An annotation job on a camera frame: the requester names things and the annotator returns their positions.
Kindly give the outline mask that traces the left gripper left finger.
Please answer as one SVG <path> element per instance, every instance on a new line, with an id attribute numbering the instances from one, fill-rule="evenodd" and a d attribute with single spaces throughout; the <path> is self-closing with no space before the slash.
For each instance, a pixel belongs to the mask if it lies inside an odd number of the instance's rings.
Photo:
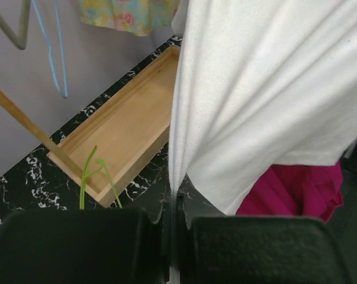
<path id="1" fill-rule="evenodd" d="M 168 204 L 13 212 L 0 225 L 0 283 L 164 283 Z"/>

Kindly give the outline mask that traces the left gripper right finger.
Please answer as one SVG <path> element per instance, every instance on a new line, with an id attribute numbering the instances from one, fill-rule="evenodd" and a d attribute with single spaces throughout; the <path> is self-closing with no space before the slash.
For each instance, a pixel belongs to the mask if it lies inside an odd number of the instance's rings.
<path id="1" fill-rule="evenodd" d="M 227 216 L 186 177 L 177 194 L 182 283 L 351 283 L 323 221 Z"/>

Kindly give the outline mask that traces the lime green hanger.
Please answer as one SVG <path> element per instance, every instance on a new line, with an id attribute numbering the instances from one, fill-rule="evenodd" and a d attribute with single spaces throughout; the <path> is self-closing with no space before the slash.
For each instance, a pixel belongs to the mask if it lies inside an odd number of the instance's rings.
<path id="1" fill-rule="evenodd" d="M 98 150 L 98 146 L 95 145 L 92 149 L 92 151 L 90 152 L 89 156 L 87 157 L 86 159 L 86 162 L 85 162 L 85 166 L 84 166 L 84 169 L 83 169 L 83 173 L 82 173 L 82 176 L 81 176 L 81 185 L 80 185 L 80 195 L 79 195 L 79 209 L 80 210 L 84 210 L 85 209 L 85 193 L 86 193 L 86 186 L 89 182 L 89 178 L 92 177 L 93 175 L 95 175 L 96 173 L 100 172 L 101 170 L 104 170 L 105 174 L 106 174 L 106 177 L 111 185 L 111 189 L 115 195 L 115 200 L 118 204 L 118 207 L 119 208 L 123 208 L 122 206 L 122 203 L 119 199 L 119 196 L 118 196 L 118 193 L 115 189 L 115 183 L 112 181 L 112 178 L 111 178 L 111 175 L 110 175 L 110 172 L 108 170 L 108 167 L 106 165 L 106 162 L 103 160 L 103 159 L 100 159 L 100 158 L 97 158 L 94 160 L 94 162 L 96 164 L 99 165 L 99 168 L 95 169 L 94 171 L 92 172 L 89 172 L 89 166 L 90 166 L 90 163 L 91 161 L 93 160 L 94 158 L 94 155 L 95 153 L 97 152 Z"/>

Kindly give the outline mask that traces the magenta dress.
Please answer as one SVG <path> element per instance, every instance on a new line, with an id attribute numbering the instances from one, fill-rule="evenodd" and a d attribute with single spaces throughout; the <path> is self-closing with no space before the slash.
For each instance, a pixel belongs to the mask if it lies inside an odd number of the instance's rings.
<path id="1" fill-rule="evenodd" d="M 272 165 L 253 185 L 237 215 L 306 216 L 327 222 L 343 205 L 340 163 Z"/>

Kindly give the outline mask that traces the white garment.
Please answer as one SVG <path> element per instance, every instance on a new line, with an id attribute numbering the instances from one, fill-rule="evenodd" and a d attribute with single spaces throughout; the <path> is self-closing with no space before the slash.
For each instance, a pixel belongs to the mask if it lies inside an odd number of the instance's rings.
<path id="1" fill-rule="evenodd" d="M 273 164 L 331 166 L 357 138 L 357 1 L 181 1 L 169 181 L 235 214 Z"/>

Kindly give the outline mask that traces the colourful floral shirt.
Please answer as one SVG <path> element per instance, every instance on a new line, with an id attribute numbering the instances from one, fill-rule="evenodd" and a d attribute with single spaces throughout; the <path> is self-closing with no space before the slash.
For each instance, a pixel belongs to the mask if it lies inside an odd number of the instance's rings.
<path id="1" fill-rule="evenodd" d="M 79 1 L 81 21 L 148 36 L 155 28 L 167 27 L 176 14 L 179 1 L 172 0 L 84 0 Z"/>

